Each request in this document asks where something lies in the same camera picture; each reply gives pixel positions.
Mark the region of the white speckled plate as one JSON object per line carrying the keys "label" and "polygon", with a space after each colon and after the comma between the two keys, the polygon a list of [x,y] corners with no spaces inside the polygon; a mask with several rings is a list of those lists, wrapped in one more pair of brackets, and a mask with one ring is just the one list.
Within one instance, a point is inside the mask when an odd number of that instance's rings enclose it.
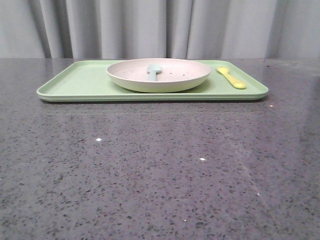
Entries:
{"label": "white speckled plate", "polygon": [[[157,81],[148,81],[149,65],[161,66]],[[202,84],[212,69],[203,63],[176,58],[141,58],[110,65],[106,72],[118,86],[143,93],[173,93]]]}

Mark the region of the yellow plastic fork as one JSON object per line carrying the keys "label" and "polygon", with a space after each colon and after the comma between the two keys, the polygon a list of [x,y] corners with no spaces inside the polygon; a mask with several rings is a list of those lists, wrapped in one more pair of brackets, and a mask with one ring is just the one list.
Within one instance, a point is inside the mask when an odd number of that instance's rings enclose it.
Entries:
{"label": "yellow plastic fork", "polygon": [[247,85],[243,81],[230,74],[230,70],[227,67],[217,67],[216,71],[224,76],[235,89],[244,90],[247,88]]}

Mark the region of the light blue plastic spoon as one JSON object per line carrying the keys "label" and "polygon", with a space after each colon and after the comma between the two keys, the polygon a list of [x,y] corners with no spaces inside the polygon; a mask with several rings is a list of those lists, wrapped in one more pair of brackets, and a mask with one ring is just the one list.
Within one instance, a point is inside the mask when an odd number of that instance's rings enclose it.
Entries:
{"label": "light blue plastic spoon", "polygon": [[148,73],[148,81],[156,82],[157,81],[157,74],[162,72],[162,67],[159,64],[151,64],[147,67]]}

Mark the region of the light green plastic tray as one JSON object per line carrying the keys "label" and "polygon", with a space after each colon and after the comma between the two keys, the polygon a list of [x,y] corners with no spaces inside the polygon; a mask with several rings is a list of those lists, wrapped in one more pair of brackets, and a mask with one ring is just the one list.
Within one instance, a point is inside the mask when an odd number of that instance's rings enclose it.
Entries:
{"label": "light green plastic tray", "polygon": [[[77,61],[39,87],[37,95],[47,102],[142,102],[142,101],[253,101],[265,97],[269,89],[237,66],[223,60],[202,60],[212,71],[199,86],[173,93],[142,93],[113,83],[107,74],[112,60]],[[226,67],[243,81],[246,89],[236,89],[217,72]]]}

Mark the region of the grey pleated curtain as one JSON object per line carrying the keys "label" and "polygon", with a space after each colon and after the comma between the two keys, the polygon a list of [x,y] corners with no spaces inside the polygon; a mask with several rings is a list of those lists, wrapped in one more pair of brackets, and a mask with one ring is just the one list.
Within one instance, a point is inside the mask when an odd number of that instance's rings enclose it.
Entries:
{"label": "grey pleated curtain", "polygon": [[3,0],[2,58],[320,56],[317,0]]}

